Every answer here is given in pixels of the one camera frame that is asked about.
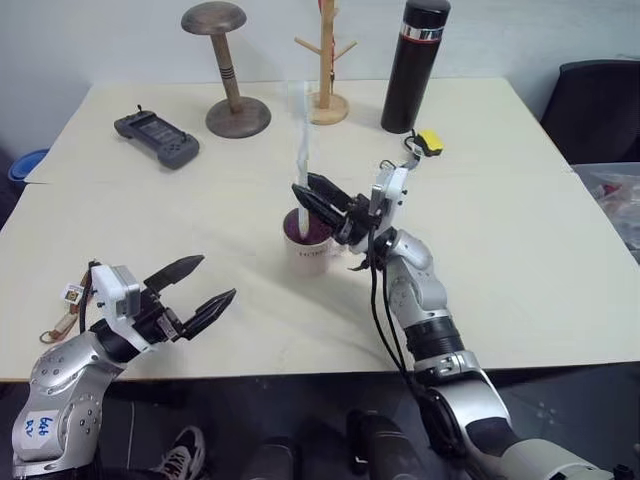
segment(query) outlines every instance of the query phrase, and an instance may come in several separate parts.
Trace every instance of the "white cup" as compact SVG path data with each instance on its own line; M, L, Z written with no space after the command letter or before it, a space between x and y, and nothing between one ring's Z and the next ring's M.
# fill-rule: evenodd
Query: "white cup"
M309 237L315 237L317 243L300 243L297 222L298 209L293 209L287 214L282 224L289 269L307 277L325 273L332 256L331 229L310 216Z

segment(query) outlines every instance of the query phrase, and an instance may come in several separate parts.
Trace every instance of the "blue bucket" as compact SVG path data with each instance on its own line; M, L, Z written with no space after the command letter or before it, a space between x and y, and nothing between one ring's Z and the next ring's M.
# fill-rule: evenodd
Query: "blue bucket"
M49 153L48 148L42 150L36 150L35 152L27 153L18 160L13 162L9 169L8 177L16 186L24 187L26 184L24 179L31 173L31 170L36 168L42 159Z

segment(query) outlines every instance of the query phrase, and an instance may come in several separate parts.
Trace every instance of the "white wall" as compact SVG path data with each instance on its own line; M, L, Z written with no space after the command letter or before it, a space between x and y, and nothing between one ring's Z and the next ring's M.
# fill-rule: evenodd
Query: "white wall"
M240 80L317 76L315 55L292 40L318 41L316 0L235 1L249 18L230 35ZM640 0L451 1L434 75L506 76L537 115L560 64L640 56ZM0 0L0 148L50 145L92 83L219 81L208 39L180 28L195 3ZM338 48L359 42L338 78L388 77L404 1L338 5Z

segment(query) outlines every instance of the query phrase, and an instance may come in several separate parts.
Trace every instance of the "purple liquid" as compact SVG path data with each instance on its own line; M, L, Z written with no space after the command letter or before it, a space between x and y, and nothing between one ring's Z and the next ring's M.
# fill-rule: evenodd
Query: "purple liquid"
M282 223L284 233L292 241L299 243L300 245L316 245L324 242L331 236L331 228L322 223L312 214L309 214L309 233L307 238L303 239L300 236L300 230L298 229L298 209L294 208L287 216L284 217Z

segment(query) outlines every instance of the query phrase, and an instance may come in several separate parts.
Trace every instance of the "handheld device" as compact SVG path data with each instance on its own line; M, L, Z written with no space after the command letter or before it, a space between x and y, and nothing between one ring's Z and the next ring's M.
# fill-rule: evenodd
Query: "handheld device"
M158 161L165 167L176 170L198 154L200 144L187 132L174 127L150 110L142 110L127 115L113 124L116 131L125 138L135 138L151 148Z

